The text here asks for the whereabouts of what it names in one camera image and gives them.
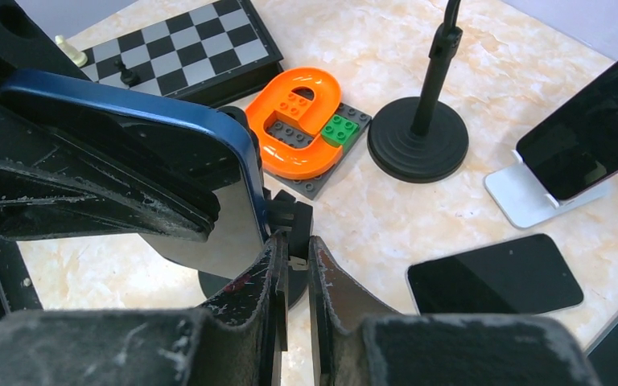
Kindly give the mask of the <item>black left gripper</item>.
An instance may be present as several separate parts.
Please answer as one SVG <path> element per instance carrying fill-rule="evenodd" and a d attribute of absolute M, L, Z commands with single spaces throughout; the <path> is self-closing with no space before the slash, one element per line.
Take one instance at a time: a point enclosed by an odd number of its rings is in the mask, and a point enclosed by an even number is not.
<path fill-rule="evenodd" d="M 0 85 L 21 68 L 88 79 L 17 2 L 0 0 Z"/>

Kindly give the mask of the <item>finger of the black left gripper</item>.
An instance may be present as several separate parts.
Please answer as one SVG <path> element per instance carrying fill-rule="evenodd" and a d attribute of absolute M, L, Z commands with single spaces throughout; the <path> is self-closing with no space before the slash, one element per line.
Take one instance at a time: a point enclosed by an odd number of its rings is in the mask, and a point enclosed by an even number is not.
<path fill-rule="evenodd" d="M 129 208 L 90 155 L 0 99 L 0 237 L 133 233 Z"/>

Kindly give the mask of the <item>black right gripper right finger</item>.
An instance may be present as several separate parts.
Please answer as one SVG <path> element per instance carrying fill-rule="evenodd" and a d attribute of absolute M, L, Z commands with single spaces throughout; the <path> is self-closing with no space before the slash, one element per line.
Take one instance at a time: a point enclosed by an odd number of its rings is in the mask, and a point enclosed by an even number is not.
<path fill-rule="evenodd" d="M 318 385 L 597 385 L 580 346 L 551 318 L 401 314 L 308 241 Z"/>

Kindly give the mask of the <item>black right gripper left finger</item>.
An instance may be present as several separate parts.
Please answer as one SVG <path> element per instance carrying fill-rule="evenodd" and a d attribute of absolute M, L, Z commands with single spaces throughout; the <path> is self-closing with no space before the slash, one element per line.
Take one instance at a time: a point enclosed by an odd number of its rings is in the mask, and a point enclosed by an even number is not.
<path fill-rule="evenodd" d="M 199 306 L 24 310 L 0 322 L 0 385 L 277 385 L 288 241 Z"/>

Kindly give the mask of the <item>black clamp stand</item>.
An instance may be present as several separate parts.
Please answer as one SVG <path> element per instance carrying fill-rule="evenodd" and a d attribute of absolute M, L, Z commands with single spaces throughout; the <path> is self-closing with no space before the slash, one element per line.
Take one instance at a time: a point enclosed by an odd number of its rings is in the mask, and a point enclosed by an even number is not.
<path fill-rule="evenodd" d="M 456 25 L 459 1 L 449 1 L 435 32 L 419 96 L 391 101 L 373 118 L 367 137 L 372 160 L 386 174 L 408 183 L 433 183 L 452 175 L 469 147 L 462 117 L 439 101 L 463 30 Z"/>
<path fill-rule="evenodd" d="M 241 123 L 253 139 L 255 151 L 259 154 L 259 144 L 256 134 L 249 128 L 245 112 L 234 106 L 223 106 L 218 109 L 222 113 Z M 301 300 L 308 286 L 308 242 L 313 225 L 313 207 L 298 201 L 292 194 L 280 190 L 272 198 L 271 190 L 265 187 L 263 171 L 261 173 L 264 197 L 267 206 L 267 217 L 270 232 L 283 232 L 287 235 L 289 247 L 288 261 L 288 308 L 292 309 Z M 200 287 L 206 298 L 223 289 L 232 279 L 214 274 L 198 272 Z"/>

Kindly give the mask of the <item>blue smartphone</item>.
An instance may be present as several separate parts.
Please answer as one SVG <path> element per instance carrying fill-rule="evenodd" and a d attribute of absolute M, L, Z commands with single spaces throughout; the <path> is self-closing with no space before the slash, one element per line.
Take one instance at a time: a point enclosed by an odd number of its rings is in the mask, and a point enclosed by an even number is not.
<path fill-rule="evenodd" d="M 21 69 L 0 86 L 16 113 L 92 158 L 161 257 L 232 279 L 269 236 L 253 136 L 239 116 L 186 101 Z"/>

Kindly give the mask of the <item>silver metal phone stand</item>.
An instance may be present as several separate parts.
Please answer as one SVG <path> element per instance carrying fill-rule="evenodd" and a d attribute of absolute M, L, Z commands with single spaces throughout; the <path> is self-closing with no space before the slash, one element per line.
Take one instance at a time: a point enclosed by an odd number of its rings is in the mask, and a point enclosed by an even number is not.
<path fill-rule="evenodd" d="M 515 163 L 487 175 L 484 187 L 515 228 L 531 228 L 603 198 L 612 190 L 612 184 L 605 181 L 573 199 L 558 201 L 524 164 L 521 155 L 516 150 L 511 153 Z"/>

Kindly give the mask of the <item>purple smartphone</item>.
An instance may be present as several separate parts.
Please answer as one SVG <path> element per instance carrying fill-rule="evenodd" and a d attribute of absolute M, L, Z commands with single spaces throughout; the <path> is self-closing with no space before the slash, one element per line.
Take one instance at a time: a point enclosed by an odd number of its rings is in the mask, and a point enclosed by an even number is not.
<path fill-rule="evenodd" d="M 523 136 L 517 152 L 557 201 L 618 173 L 618 60 Z"/>

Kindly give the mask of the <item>black clamp stand back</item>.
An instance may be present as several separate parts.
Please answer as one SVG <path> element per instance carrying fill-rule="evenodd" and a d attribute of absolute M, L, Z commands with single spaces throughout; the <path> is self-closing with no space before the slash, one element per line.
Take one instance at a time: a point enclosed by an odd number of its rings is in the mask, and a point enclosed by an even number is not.
<path fill-rule="evenodd" d="M 452 175 L 469 147 L 462 117 L 439 101 L 463 30 L 456 25 L 459 1 L 449 1 L 435 32 L 419 96 L 391 101 L 373 118 L 367 137 L 372 160 L 386 174 L 408 183 L 433 183 Z"/>

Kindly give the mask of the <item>white chess pawn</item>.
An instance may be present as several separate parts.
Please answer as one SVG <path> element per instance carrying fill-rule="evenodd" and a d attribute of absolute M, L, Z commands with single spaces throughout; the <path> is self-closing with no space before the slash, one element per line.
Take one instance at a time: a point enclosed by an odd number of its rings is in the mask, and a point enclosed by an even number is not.
<path fill-rule="evenodd" d="M 71 45 L 62 35 L 56 35 L 56 46 L 78 67 L 82 68 L 88 62 L 88 56 Z"/>

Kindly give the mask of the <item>black chess pawn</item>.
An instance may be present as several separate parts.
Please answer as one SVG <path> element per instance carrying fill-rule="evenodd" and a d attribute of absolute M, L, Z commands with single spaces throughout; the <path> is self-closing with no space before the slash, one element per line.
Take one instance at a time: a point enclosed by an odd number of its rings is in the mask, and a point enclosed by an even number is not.
<path fill-rule="evenodd" d="M 114 66 L 120 73 L 120 81 L 128 87 L 134 87 L 141 83 L 141 77 L 134 70 L 129 69 L 121 59 L 114 61 Z"/>

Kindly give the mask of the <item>black smartphone white edge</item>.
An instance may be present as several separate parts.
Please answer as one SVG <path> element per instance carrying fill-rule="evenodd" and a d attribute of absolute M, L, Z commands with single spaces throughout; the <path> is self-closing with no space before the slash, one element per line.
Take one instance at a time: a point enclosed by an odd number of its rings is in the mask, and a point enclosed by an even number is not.
<path fill-rule="evenodd" d="M 411 265 L 406 278 L 421 314 L 544 314 L 584 299 L 543 233 Z"/>

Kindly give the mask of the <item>black and silver chessboard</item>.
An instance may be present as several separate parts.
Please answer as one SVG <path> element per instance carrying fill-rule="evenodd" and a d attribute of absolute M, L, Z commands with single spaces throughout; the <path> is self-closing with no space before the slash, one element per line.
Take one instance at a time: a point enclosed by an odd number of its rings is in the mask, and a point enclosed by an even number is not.
<path fill-rule="evenodd" d="M 215 1 L 84 50 L 93 82 L 220 107 L 262 90 L 282 72 L 282 53 L 250 1 Z"/>

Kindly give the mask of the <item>green toy brick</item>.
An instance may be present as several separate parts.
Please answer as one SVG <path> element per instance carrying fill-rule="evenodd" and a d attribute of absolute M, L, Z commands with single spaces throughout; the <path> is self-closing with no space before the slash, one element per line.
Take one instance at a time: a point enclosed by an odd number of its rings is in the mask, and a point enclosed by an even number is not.
<path fill-rule="evenodd" d="M 359 132 L 359 125 L 340 115 L 333 115 L 322 128 L 321 138 L 330 146 L 348 148 Z"/>

